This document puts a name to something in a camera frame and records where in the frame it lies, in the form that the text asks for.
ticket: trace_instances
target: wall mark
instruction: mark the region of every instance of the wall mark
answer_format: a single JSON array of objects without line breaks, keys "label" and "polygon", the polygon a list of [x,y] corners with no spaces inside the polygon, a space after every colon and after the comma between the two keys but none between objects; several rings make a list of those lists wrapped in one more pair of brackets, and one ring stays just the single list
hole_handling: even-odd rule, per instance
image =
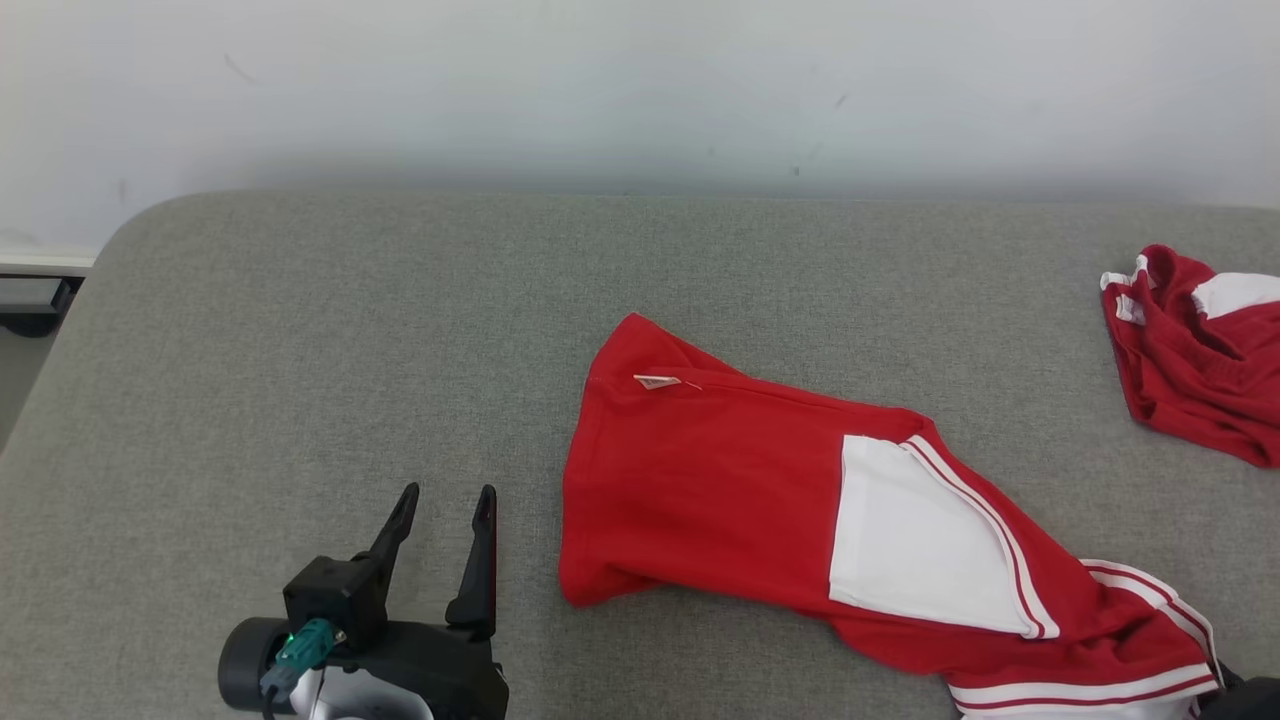
[{"label": "wall mark", "polygon": [[40,245],[38,237],[13,227],[0,228],[0,240],[8,240],[19,245]]},{"label": "wall mark", "polygon": [[223,63],[225,63],[227,67],[230,68],[230,70],[233,73],[238,74],[242,81],[244,81],[244,82],[247,82],[250,85],[262,85],[261,82],[257,81],[256,77],[253,77],[253,76],[246,73],[244,70],[242,70],[239,68],[239,65],[236,64],[236,60],[232,60],[232,56],[229,54],[227,54],[227,53],[223,53]]}]

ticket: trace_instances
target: red clothing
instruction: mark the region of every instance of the red clothing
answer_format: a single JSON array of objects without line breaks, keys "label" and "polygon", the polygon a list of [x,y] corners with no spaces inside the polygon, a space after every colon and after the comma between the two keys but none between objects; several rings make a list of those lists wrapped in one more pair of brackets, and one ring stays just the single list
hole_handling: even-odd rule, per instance
[{"label": "red clothing", "polygon": [[676,583],[791,607],[941,673],[972,719],[1175,720],[1216,688],[1203,618],[1074,559],[928,418],[748,378],[639,315],[591,365],[563,521],[576,606]]},{"label": "red clothing", "polygon": [[1215,273],[1152,245],[1102,306],[1135,420],[1280,466],[1280,278]]}]

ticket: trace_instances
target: white fabric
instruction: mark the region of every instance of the white fabric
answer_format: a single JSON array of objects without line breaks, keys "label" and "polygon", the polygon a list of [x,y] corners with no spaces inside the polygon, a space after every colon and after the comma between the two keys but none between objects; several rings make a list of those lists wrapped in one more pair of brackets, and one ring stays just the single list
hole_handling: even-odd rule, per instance
[{"label": "white fabric", "polygon": [[1023,705],[1000,710],[987,710],[982,714],[961,715],[961,720],[984,720],[986,717],[1005,717],[1010,720],[1190,720],[1196,698],[1180,697],[1160,702],[1120,706],[1082,706],[1062,705]]},{"label": "white fabric", "polygon": [[1229,313],[1280,302],[1280,278],[1253,273],[1219,273],[1192,291],[1196,309],[1212,320]]},{"label": "white fabric", "polygon": [[[1106,290],[1108,284],[1132,286],[1133,283],[1138,282],[1138,273],[1146,269],[1147,269],[1147,256],[1139,255],[1137,266],[1134,268],[1132,275],[1121,275],[1120,273],[1102,273],[1102,282],[1100,282],[1098,284],[1102,286],[1102,290]],[[1147,272],[1147,286],[1151,287],[1152,290],[1156,288],[1156,278],[1151,277],[1151,272]]]},{"label": "white fabric", "polygon": [[831,598],[905,618],[1034,633],[993,521],[911,452],[845,436]]},{"label": "white fabric", "polygon": [[1110,698],[1129,698],[1151,692],[1171,688],[1180,683],[1187,683],[1197,678],[1204,678],[1208,667],[1203,662],[1169,670],[1158,675],[1132,680],[1128,683],[1114,683],[1110,685],[1070,685],[1066,683],[1010,683],[1007,685],[995,685],[991,688],[951,688],[951,697],[959,702],[982,705],[989,702],[1006,702],[1023,698],[1055,698],[1079,701],[1103,701]]},{"label": "white fabric", "polygon": [[1142,309],[1142,302],[1134,301],[1128,295],[1116,296],[1116,318],[1135,325],[1147,324],[1147,315]]},{"label": "white fabric", "polygon": [[906,450],[913,457],[920,461],[925,469],[933,474],[933,479],[938,480],[943,487],[951,489],[965,498],[975,510],[980,511],[983,516],[991,523],[992,528],[996,529],[1005,544],[1005,560],[1011,562],[1014,568],[1015,578],[1010,578],[1010,591],[1014,593],[1015,603],[1021,600],[1025,603],[1025,610],[1023,605],[1018,605],[1018,611],[1023,620],[1030,628],[1027,633],[1023,633],[1027,638],[1039,638],[1039,639],[1052,639],[1060,634],[1057,623],[1050,616],[1048,610],[1039,600],[1039,593],[1036,592],[1036,584],[1032,582],[1030,565],[1027,564],[1027,557],[1023,555],[1023,548],[1018,543],[1018,537],[1005,523],[1005,519],[996,512],[996,509],[987,502],[982,495],[975,492],[969,487],[960,475],[956,474],[946,460],[938,454],[937,450],[929,441],[920,436],[913,436],[908,438],[906,442],[901,443],[899,447]]},{"label": "white fabric", "polygon": [[[1167,696],[1135,702],[1147,693],[1192,683]],[[993,703],[1023,698],[1044,698],[1041,703],[1012,705],[969,711],[966,720],[1012,717],[1016,720],[1184,720],[1194,716],[1196,696],[1217,689],[1217,682],[1204,664],[1188,665],[1142,680],[1110,685],[1069,685],[1065,683],[1012,683],[992,688],[951,688],[956,702]]]}]

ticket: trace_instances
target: gray cushion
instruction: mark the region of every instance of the gray cushion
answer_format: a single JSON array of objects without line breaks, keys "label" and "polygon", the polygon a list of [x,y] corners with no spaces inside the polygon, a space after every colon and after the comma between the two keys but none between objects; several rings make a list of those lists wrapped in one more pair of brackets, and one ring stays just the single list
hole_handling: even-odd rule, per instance
[{"label": "gray cushion", "polygon": [[666,588],[575,611],[559,474],[631,310],[744,372],[934,418],[1068,550],[1139,566],[1280,673],[1280,475],[1124,406],[1098,275],[1165,242],[1280,274],[1280,215],[1202,208],[204,195],[111,241],[0,459],[13,719],[244,717],[223,639],[422,503],[393,618],[439,621],[498,487],[509,717],[954,716],[820,623]]}]

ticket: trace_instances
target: clothing label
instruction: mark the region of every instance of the clothing label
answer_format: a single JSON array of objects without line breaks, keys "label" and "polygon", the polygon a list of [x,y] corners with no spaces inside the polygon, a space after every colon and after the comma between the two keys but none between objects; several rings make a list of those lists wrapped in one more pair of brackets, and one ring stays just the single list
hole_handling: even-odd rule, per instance
[{"label": "clothing label", "polygon": [[1142,310],[1142,302],[1134,302],[1128,295],[1116,296],[1116,318],[1135,325],[1147,324],[1147,315]]},{"label": "clothing label", "polygon": [[663,375],[632,375],[640,380],[645,389],[658,389],[659,387],[678,386],[680,378],[667,378]]},{"label": "clothing label", "polygon": [[1147,287],[1149,287],[1151,290],[1156,290],[1157,287],[1156,278],[1155,275],[1151,274],[1151,270],[1147,268],[1146,255],[1138,256],[1138,266],[1133,270],[1132,275],[1121,275],[1120,273],[1102,273],[1102,283],[1101,283],[1102,290],[1106,290],[1108,284],[1133,286],[1133,283],[1138,282],[1138,274],[1142,273],[1143,270],[1147,272]]}]

